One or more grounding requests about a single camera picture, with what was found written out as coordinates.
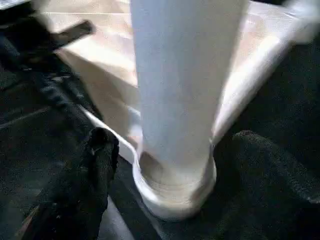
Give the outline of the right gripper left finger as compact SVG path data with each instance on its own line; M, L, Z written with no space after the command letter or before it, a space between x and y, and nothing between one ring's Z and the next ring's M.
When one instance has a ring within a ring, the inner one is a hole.
M114 134L102 127L90 130L76 156L37 196L23 222L23 238L97 239L118 154Z

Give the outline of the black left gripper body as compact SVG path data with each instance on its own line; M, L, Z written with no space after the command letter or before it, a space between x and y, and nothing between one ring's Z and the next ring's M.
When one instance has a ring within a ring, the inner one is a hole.
M0 64L11 71L53 53L55 35L40 14L37 0L0 2Z

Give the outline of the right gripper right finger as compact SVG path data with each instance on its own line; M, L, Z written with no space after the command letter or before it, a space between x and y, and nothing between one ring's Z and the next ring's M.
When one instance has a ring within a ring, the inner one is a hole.
M320 237L320 137L232 131L218 144L220 240Z

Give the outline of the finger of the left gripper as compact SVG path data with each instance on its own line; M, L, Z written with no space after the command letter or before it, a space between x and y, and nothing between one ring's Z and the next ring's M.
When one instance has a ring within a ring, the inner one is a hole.
M23 72L48 103L72 122L87 122L83 107L99 120L101 112L90 98L81 79L64 63L29 63Z
M94 31L94 25L90 21L84 20L52 35L57 45L67 45L92 34Z

